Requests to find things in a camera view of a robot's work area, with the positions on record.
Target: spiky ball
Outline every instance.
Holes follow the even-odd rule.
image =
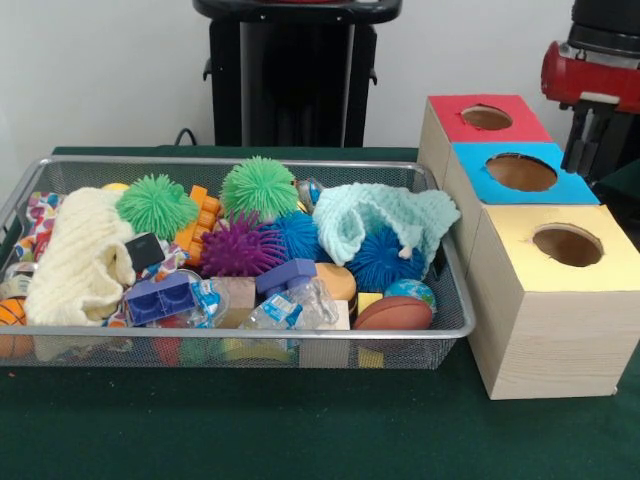
[[[257,212],[231,213],[229,226],[202,235],[203,277],[256,277],[284,263],[286,248],[278,230],[263,229]]]
[[[264,228],[278,230],[282,234],[287,260],[294,258],[318,260],[321,250],[318,243],[318,227],[310,215],[302,212],[288,213],[276,218],[272,225]]]
[[[136,233],[151,232],[168,241],[198,217],[198,205],[164,174],[137,180],[122,194],[116,208]]]
[[[422,280],[424,255],[417,248],[411,258],[398,256],[402,250],[395,232],[383,227],[369,233],[354,259],[347,263],[360,292],[384,292],[393,282],[402,278]]]
[[[233,167],[225,177],[220,199],[228,212],[259,212],[261,221],[271,222],[297,209],[293,180],[293,174],[280,162],[253,157]]]

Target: mint green knitted cloth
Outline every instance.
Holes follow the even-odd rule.
[[[440,240],[458,218],[460,212],[445,192],[411,193],[361,183],[323,190],[313,212],[320,245],[336,265],[353,260],[368,232],[388,225],[402,247],[417,247],[424,254],[427,270]]]

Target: black machine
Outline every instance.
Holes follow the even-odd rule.
[[[374,24],[402,0],[193,0],[211,18],[216,145],[361,147]]]

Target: red box lid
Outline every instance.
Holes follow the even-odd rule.
[[[519,95],[429,97],[451,143],[553,142]]]

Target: wire mesh basket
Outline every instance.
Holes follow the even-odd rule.
[[[168,174],[189,191],[218,192],[239,163],[232,159],[61,157],[33,164],[0,211],[0,273],[16,261],[13,245],[28,230],[32,192],[68,194],[81,187],[133,183],[146,174]],[[283,161],[296,178],[315,177],[326,187],[384,183],[412,192],[434,188],[429,172],[414,163]],[[423,331],[282,331],[91,327],[3,327],[0,365],[84,367],[278,367],[435,369],[475,318],[464,275],[449,235],[426,282],[438,312]],[[33,342],[38,355],[11,355],[17,342]]]

